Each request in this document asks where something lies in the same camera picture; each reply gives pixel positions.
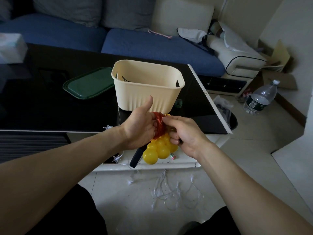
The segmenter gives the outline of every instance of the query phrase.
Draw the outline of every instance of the green bottle label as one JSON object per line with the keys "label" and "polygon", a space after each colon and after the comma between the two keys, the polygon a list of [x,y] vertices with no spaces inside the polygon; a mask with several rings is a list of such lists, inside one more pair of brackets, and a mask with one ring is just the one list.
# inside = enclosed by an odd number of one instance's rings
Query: green bottle label
{"label": "green bottle label", "polygon": [[265,106],[267,106],[267,105],[262,105],[256,102],[255,100],[252,99],[251,96],[249,96],[249,98],[246,100],[246,104],[250,106],[252,109],[257,110],[257,111],[261,111],[264,109]]}

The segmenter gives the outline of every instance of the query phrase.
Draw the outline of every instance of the pink cord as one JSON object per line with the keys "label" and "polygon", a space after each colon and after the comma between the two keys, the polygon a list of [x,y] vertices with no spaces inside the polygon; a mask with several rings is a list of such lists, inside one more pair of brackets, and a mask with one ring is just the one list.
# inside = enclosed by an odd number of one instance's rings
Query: pink cord
{"label": "pink cord", "polygon": [[158,34],[158,35],[162,35],[162,36],[164,36],[164,37],[166,37],[166,38],[168,38],[168,39],[171,39],[173,36],[168,36],[168,35],[164,35],[164,34],[161,34],[161,33],[158,33],[158,32],[154,32],[154,31],[152,31],[152,30],[148,30],[148,32],[150,33],[150,34],[152,34],[152,33],[154,33],[154,34]]}

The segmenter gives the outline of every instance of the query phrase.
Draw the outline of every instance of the plastic bottle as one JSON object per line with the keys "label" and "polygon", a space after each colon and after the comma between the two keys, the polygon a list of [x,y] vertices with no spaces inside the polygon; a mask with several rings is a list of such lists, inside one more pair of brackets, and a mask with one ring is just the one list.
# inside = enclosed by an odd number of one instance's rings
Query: plastic bottle
{"label": "plastic bottle", "polygon": [[244,103],[244,110],[252,115],[259,114],[265,106],[274,100],[279,83],[280,81],[274,80],[270,84],[264,85],[253,92]]}

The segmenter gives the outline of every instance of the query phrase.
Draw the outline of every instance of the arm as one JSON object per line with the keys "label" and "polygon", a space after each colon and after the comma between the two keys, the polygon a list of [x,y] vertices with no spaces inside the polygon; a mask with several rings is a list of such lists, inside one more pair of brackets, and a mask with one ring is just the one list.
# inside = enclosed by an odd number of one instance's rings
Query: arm
{"label": "arm", "polygon": [[204,168],[241,234],[313,234],[303,217],[246,174],[192,119],[169,116],[163,121],[177,130],[169,133],[171,142],[182,139],[181,149]]}
{"label": "arm", "polygon": [[0,164],[0,234],[25,234],[112,155],[154,137],[152,97],[121,125],[60,148]]}

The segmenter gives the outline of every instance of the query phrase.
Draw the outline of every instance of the blue sofa cushion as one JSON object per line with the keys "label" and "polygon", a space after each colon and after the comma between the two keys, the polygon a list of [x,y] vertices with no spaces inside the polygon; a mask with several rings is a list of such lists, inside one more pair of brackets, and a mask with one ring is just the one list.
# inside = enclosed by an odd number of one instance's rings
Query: blue sofa cushion
{"label": "blue sofa cushion", "polygon": [[33,13],[0,24],[2,33],[20,33],[26,43],[100,52],[107,31]]}
{"label": "blue sofa cushion", "polygon": [[190,64],[196,74],[220,77],[225,73],[221,61],[179,36],[161,35],[124,29],[111,29],[102,53]]}

